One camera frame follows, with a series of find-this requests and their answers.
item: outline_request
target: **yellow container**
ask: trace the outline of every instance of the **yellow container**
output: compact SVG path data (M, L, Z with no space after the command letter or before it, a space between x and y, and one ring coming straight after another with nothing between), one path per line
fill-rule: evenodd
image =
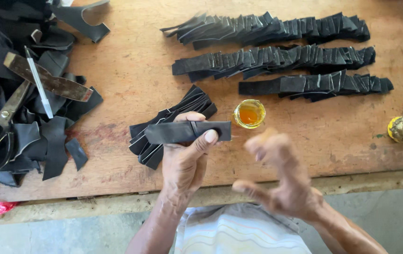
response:
M232 118L239 126L245 129L254 129L264 121L266 110L264 105L253 99L248 99L239 103L234 109Z

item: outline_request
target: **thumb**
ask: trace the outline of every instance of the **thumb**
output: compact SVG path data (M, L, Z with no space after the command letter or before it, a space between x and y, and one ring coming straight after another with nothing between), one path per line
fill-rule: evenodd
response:
M250 198L255 199L264 206L271 204L271 196L266 189L256 185L254 182L246 180L237 180L232 184L232 190L247 194Z
M187 147L189 157L193 159L200 158L200 156L207 153L209 149L215 145L218 139L219 135L215 130L206 131Z

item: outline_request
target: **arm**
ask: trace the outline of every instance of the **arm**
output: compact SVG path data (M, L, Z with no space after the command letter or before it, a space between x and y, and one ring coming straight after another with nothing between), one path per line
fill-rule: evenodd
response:
M334 254L386 254L385 249L362 228L335 211L322 194L311 187L308 170L300 164L289 136L268 129L247 141L256 160L276 167L278 188L265 190L253 182L238 180L233 190L244 192L268 210L303 219L311 224Z
M202 114L180 114L175 121L204 121ZM219 136L209 130L189 146L164 144L164 186L148 219L132 238L126 254L168 254L176 228L193 193L203 182L208 151Z
M132 238L126 253L166 253L170 251L176 227L190 197L162 188L148 219Z

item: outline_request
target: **forearm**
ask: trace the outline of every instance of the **forearm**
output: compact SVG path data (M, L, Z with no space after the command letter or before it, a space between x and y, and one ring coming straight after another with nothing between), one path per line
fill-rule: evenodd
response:
M334 254L387 254L385 249L362 228L335 211L325 201L311 224Z
M126 254L168 254L189 200L190 194L164 187L148 219L129 243Z

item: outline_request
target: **person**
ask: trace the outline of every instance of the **person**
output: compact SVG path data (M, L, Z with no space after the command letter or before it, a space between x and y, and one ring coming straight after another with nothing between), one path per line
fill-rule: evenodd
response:
M175 121L204 121L189 112ZM164 144L163 188L146 222L130 241L127 254L168 253L177 231L175 253L311 253L288 217L312 225L334 254L382 254L385 249L362 228L335 211L311 187L307 168L286 134L269 128L249 139L245 149L275 167L278 188L265 190L253 182L236 181L232 189L258 204L187 208L201 186L208 151L218 134L208 130L189 146Z

